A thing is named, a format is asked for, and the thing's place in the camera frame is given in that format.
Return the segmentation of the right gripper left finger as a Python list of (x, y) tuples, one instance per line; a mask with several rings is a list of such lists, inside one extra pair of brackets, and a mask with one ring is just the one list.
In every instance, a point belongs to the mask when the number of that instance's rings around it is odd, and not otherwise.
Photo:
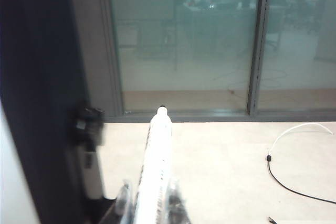
[(116, 200), (115, 214), (119, 218), (119, 223), (133, 223), (133, 190), (132, 184), (128, 180), (123, 181)]

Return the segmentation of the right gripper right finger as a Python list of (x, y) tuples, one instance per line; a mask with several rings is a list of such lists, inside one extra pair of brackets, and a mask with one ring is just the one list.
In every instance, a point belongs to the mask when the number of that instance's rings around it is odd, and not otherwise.
[(177, 180), (171, 180), (168, 189), (167, 222), (191, 224)]

